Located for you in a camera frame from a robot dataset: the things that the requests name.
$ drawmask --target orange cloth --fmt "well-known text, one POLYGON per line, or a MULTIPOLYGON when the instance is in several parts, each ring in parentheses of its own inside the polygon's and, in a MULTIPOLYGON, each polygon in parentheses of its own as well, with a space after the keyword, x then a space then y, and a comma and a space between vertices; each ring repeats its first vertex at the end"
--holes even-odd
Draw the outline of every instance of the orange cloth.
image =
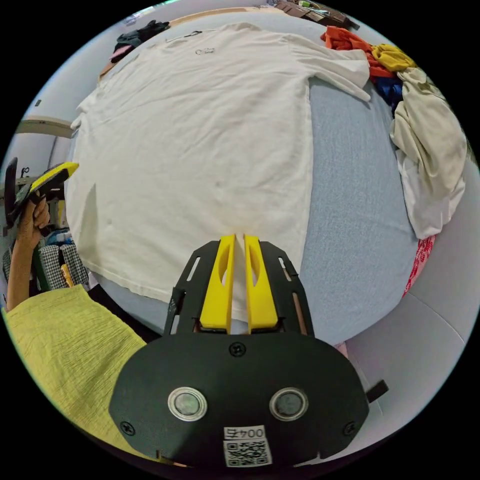
POLYGON ((328 26, 320 37, 325 46, 332 50, 363 50, 370 65, 370 80, 375 77, 393 78, 396 75, 382 66, 372 55, 372 46, 359 36, 338 26, 328 26))

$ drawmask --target hand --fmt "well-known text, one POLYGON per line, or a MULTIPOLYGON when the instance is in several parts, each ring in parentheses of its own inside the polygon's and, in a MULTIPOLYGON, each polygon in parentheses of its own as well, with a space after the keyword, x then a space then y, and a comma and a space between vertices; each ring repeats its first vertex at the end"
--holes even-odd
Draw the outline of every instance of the hand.
POLYGON ((40 229, 46 227, 49 222, 47 200, 44 198, 38 205, 29 200, 18 225, 16 241, 33 250, 42 239, 40 229))

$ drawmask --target screw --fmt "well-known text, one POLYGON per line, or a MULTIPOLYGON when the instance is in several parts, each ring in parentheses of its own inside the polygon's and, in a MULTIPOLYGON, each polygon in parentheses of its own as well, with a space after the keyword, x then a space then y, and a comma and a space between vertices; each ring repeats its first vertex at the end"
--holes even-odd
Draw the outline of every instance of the screw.
POLYGON ((355 432, 356 429, 357 429, 357 425, 355 424, 354 421, 351 421, 347 423, 345 427, 343 427, 343 434, 349 437, 355 432))
POLYGON ((235 343, 232 343, 230 345, 228 350, 230 352, 230 355, 232 355, 233 357, 242 357, 243 355, 245 355, 247 348, 243 343, 236 341, 235 343))
POLYGON ((133 428, 132 424, 128 423, 127 421, 123 421, 120 424, 120 428, 125 435, 129 435, 130 437, 135 435, 135 429, 133 428))

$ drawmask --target red patterned cloth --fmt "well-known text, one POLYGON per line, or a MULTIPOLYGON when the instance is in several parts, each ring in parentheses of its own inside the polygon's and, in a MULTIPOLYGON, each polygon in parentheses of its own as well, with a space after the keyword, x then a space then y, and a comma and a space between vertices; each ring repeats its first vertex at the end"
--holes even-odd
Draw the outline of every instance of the red patterned cloth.
POLYGON ((416 250, 415 260, 413 261, 413 268, 411 270, 410 278, 408 279, 405 290, 403 292, 403 297, 412 288, 412 285, 422 273, 422 270, 424 269, 424 266, 430 256, 430 253, 432 252, 436 237, 436 235, 433 235, 429 236, 425 240, 418 241, 418 248, 416 250))

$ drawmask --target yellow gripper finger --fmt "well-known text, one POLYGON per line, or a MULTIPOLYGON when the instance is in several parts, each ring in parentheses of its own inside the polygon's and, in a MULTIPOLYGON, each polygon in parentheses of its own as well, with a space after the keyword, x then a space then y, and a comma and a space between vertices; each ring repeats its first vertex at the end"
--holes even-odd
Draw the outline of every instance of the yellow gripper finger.
POLYGON ((200 315, 204 329, 225 329, 232 324, 232 292, 234 288, 235 235, 220 239, 200 315))
POLYGON ((55 175, 57 175, 61 171, 66 171, 65 174, 65 180, 70 178, 75 170, 79 167, 78 163, 74 163, 72 161, 66 161, 64 163, 61 163, 60 165, 56 166, 55 168, 52 168, 51 170, 45 172, 42 176, 37 178, 30 187, 30 192, 34 192, 38 187, 40 187, 42 184, 53 178, 55 175))
POLYGON ((271 329, 277 325, 278 316, 270 288, 267 270, 256 236, 244 236, 246 262, 246 309, 248 333, 256 329, 271 329))

